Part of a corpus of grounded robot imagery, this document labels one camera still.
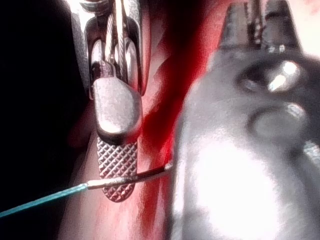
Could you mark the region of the right arm needle driver jaw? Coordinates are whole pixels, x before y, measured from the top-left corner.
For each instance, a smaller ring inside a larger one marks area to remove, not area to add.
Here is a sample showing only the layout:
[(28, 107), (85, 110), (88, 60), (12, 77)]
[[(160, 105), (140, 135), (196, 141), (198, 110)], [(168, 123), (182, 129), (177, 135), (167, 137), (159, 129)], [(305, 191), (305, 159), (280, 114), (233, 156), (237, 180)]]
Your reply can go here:
[[(97, 138), (99, 176), (102, 179), (132, 177), (137, 174), (138, 143), (110, 145)], [(134, 183), (104, 187), (104, 195), (112, 202), (120, 203), (131, 196)]]
[(97, 135), (111, 145), (135, 142), (142, 129), (142, 98), (116, 77), (101, 77), (93, 83)]

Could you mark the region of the right arm needle driver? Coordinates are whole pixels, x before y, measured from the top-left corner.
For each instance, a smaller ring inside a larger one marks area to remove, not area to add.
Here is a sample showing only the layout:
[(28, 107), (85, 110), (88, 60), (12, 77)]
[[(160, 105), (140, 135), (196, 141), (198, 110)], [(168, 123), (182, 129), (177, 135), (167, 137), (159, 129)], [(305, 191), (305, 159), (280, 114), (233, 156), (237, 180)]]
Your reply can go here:
[(90, 63), (94, 44), (102, 42), (102, 57), (115, 55), (119, 41), (134, 44), (137, 59), (137, 89), (147, 87), (147, 3), (143, 0), (76, 0), (74, 2), (74, 49), (79, 73), (87, 95), (92, 78)]

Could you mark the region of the left arm needle driver jaw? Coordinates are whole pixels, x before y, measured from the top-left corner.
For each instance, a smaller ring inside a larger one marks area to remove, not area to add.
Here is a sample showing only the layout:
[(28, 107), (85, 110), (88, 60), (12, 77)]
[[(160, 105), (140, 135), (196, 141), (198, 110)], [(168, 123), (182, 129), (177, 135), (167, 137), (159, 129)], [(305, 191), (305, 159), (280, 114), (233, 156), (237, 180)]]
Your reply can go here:
[(265, 49), (298, 49), (299, 40), (286, 0), (269, 0), (265, 6)]
[(244, 48), (248, 47), (249, 44), (248, 4), (231, 3), (224, 18), (219, 48)]

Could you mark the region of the left arm needle driver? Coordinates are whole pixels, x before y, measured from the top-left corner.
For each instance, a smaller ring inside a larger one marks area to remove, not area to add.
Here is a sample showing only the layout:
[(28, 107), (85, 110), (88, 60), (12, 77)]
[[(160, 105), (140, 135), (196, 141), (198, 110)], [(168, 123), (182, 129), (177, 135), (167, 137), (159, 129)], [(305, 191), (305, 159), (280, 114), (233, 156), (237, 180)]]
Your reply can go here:
[(320, 62), (293, 51), (220, 51), (186, 95), (174, 158), (319, 160)]

